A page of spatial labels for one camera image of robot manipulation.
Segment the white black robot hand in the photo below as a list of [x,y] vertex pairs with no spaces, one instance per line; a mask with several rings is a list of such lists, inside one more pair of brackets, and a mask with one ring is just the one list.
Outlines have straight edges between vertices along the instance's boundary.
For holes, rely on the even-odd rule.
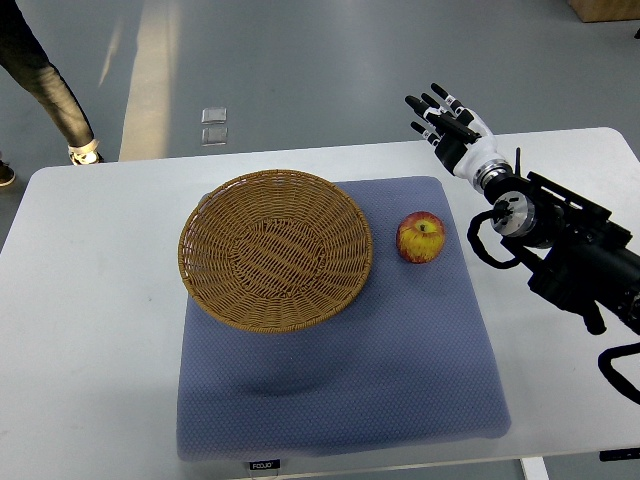
[[509,172],[511,166],[498,152],[493,132],[475,111],[436,83],[431,90],[430,94],[405,97],[405,103],[420,118],[411,128],[433,147],[451,175],[483,191],[489,180]]

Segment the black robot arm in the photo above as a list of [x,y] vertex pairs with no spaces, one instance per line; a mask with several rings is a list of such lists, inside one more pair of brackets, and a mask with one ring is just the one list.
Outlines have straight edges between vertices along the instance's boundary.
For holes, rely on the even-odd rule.
[[582,317],[593,335],[606,330],[602,308],[639,330],[639,257],[609,210],[535,172],[522,175],[518,164],[491,165],[474,184],[492,205],[467,231],[479,259],[502,270],[524,265],[530,290]]

